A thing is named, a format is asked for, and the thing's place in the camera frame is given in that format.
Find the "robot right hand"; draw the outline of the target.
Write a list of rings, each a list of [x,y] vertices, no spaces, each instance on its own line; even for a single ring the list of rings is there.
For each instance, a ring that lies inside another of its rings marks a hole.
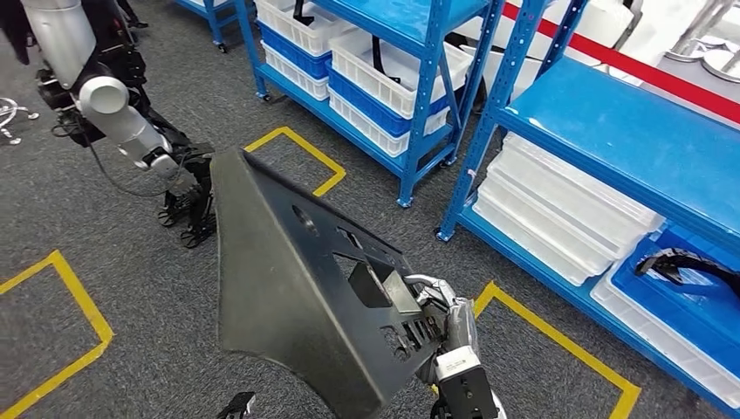
[[[475,355],[480,354],[474,301],[456,295],[453,287],[441,278],[425,274],[411,274],[403,278],[415,289],[416,302],[421,307],[433,306],[445,312],[442,347],[448,352],[470,346]]]

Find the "neighbouring humanoid's right hand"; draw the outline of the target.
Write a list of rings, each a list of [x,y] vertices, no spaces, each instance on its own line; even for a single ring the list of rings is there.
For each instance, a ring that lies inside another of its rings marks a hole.
[[[209,166],[214,152],[209,143],[176,147],[171,156],[175,158],[177,168],[168,193],[176,197],[196,198],[210,192]]]

